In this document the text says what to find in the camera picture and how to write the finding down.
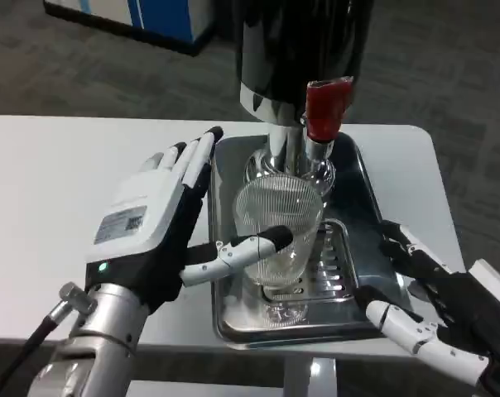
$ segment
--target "white table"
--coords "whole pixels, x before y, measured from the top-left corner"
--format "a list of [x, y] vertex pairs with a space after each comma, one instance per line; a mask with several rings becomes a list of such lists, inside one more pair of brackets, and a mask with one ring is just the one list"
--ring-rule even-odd
[[[220, 125], [226, 136], [267, 133], [264, 123], [70, 117], [0, 117], [0, 342], [25, 340], [67, 281], [84, 284], [84, 253], [118, 183], [156, 151]], [[347, 125], [382, 215], [402, 222], [455, 270], [463, 270], [430, 136], [417, 127]], [[204, 210], [191, 243], [208, 238]], [[411, 298], [428, 319], [432, 308]], [[67, 336], [74, 316], [50, 335]], [[226, 350], [212, 329], [210, 286], [182, 290], [147, 321], [140, 344]], [[408, 357], [387, 339], [275, 347], [255, 352]]]

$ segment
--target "clear ribbed glass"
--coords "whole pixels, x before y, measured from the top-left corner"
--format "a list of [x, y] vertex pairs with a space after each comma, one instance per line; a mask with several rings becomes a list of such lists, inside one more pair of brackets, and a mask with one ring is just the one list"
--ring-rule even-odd
[[246, 184], [233, 203], [239, 236], [285, 225], [294, 241], [245, 272], [256, 284], [281, 288], [298, 280], [309, 260], [324, 205], [319, 192], [302, 179], [274, 174]]

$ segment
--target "white robotic hand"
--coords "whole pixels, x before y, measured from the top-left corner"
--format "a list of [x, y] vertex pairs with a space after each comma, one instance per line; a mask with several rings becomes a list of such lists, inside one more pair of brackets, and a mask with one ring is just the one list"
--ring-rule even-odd
[[445, 324], [428, 323], [365, 285], [358, 306], [385, 336], [426, 365], [500, 396], [500, 274], [486, 261], [453, 272], [410, 231], [382, 221], [381, 250], [417, 280]]
[[287, 227], [188, 248], [209, 188], [210, 159], [223, 130], [180, 143], [148, 159], [126, 179], [103, 215], [89, 252], [86, 290], [120, 285], [151, 313], [182, 286], [224, 277], [292, 242]]

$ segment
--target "stainless steel tray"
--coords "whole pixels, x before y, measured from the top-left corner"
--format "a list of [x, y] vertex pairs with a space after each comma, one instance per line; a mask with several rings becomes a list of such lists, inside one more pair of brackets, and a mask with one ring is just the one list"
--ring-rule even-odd
[[[211, 240], [236, 236], [233, 200], [243, 186], [248, 157], [265, 140], [245, 136], [217, 145], [209, 190]], [[299, 282], [266, 290], [241, 274], [213, 284], [214, 329], [227, 342], [252, 348], [377, 337], [353, 300], [357, 285], [376, 286], [410, 308], [401, 277], [378, 250], [382, 237], [374, 225], [381, 215], [353, 140], [339, 134], [330, 159], [337, 170], [335, 187]]]

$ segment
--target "robotic hand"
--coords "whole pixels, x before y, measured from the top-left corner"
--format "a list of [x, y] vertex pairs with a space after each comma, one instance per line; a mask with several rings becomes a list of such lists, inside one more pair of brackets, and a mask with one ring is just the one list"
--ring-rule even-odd
[[209, 162], [222, 135], [220, 127], [213, 127], [199, 140], [174, 145], [121, 184], [90, 248], [84, 289], [73, 283], [62, 288], [61, 301], [0, 378], [0, 391], [75, 309], [79, 318], [70, 337], [55, 349], [29, 395], [124, 396], [150, 314], [175, 300], [182, 285], [240, 271], [291, 244], [291, 231], [279, 226], [226, 244], [188, 248], [209, 188]]
[[453, 272], [406, 227], [383, 221], [381, 250], [397, 272], [416, 279], [445, 324], [428, 323], [371, 286], [355, 293], [385, 336], [438, 371], [500, 396], [500, 274], [479, 260]]

